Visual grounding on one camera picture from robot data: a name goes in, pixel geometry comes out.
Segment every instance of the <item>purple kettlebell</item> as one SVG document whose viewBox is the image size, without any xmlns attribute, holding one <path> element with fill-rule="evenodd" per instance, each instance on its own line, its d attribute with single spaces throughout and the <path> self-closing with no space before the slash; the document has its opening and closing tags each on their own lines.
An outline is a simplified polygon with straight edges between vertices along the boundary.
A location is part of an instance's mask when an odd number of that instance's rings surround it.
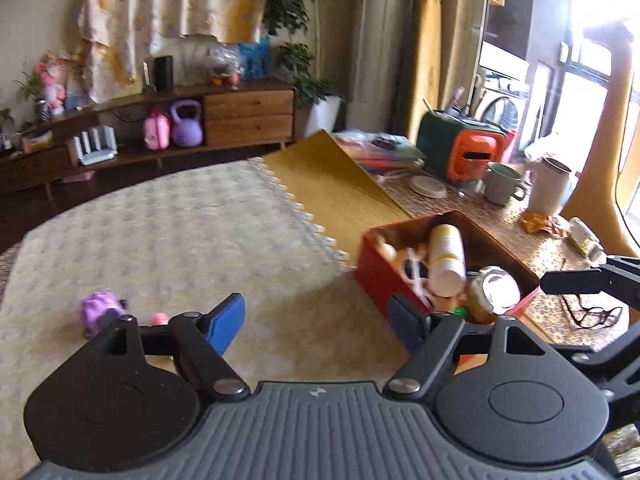
<svg viewBox="0 0 640 480">
<path fill-rule="evenodd" d="M 181 119 L 178 116 L 177 109 L 183 106 L 193 106 L 196 108 L 196 117 L 194 119 Z M 200 126 L 201 111 L 202 107 L 200 103 L 191 99 L 177 101 L 169 108 L 171 118 L 174 120 L 174 130 L 171 133 L 171 137 L 178 146 L 192 148 L 193 146 L 202 144 L 202 127 Z"/>
</svg>

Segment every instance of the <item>wooden tv cabinet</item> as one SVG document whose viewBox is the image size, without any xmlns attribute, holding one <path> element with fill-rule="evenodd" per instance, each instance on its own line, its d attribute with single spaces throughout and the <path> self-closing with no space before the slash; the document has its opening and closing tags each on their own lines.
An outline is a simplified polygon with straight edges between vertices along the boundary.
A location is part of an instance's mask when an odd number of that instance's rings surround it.
<svg viewBox="0 0 640 480">
<path fill-rule="evenodd" d="M 170 145 L 166 150 L 151 151 L 142 138 L 118 146 L 118 155 L 106 162 L 82 166 L 78 163 L 73 137 L 92 126 L 100 125 L 100 114 L 136 105 L 168 105 L 178 99 L 202 102 L 204 141 L 193 148 Z M 23 134 L 39 136 L 51 130 L 53 146 L 46 150 L 9 159 L 0 157 L 0 194 L 45 184 L 87 171 L 102 170 L 123 164 L 189 155 L 256 144 L 280 144 L 293 139 L 294 89 L 270 79 L 243 82 L 237 90 L 226 86 L 196 85 L 177 87 L 171 92 L 147 92 L 94 105 L 65 114 L 53 121 L 38 124 Z"/>
</svg>

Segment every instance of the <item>wooden floor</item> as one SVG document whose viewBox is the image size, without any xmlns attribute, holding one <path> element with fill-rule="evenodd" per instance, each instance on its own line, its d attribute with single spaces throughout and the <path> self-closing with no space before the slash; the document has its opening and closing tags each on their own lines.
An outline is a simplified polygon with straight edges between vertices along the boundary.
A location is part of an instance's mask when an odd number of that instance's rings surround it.
<svg viewBox="0 0 640 480">
<path fill-rule="evenodd" d="M 279 146 L 270 145 L 192 153 L 191 155 L 166 158 L 163 161 L 162 169 L 157 167 L 155 161 L 107 168 L 97 172 L 94 178 L 88 182 L 53 183 L 51 185 L 53 203 L 47 199 L 44 186 L 2 195 L 0 196 L 0 254 L 22 240 L 31 229 L 55 215 L 105 193 L 133 186 L 164 174 L 242 160 L 251 156 L 261 156 L 277 149 Z"/>
</svg>

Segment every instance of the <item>ceramic mug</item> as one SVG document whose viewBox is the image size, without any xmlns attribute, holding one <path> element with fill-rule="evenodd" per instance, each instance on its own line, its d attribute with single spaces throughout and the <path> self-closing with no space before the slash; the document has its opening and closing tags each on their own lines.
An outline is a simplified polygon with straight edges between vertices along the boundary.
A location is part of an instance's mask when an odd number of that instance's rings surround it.
<svg viewBox="0 0 640 480">
<path fill-rule="evenodd" d="M 517 200 L 524 200 L 527 188 L 522 185 L 522 175 L 509 166 L 499 162 L 489 162 L 484 174 L 484 197 L 497 205 L 507 205 L 513 196 Z"/>
<path fill-rule="evenodd" d="M 529 164 L 527 169 L 535 171 L 527 211 L 548 216 L 557 214 L 571 185 L 573 171 L 550 156 Z"/>
</svg>

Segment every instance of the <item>cardboard box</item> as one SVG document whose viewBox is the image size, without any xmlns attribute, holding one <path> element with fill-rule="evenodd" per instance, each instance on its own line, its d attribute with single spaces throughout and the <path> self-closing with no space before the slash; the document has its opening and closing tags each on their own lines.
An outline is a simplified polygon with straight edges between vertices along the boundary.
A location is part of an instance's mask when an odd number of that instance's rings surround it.
<svg viewBox="0 0 640 480">
<path fill-rule="evenodd" d="M 376 246 L 379 238 L 382 236 L 398 251 L 408 247 L 415 249 L 426 245 L 431 229 L 440 224 L 455 225 L 460 230 L 467 270 L 496 265 L 513 276 L 522 298 L 507 314 L 521 316 L 539 293 L 540 280 L 495 238 L 459 211 L 447 211 L 375 227 L 364 233 L 355 277 L 382 315 L 386 318 L 386 304 L 392 294 L 402 294 L 425 312 L 428 312 L 428 308 L 414 294 L 398 270 L 378 252 Z"/>
</svg>

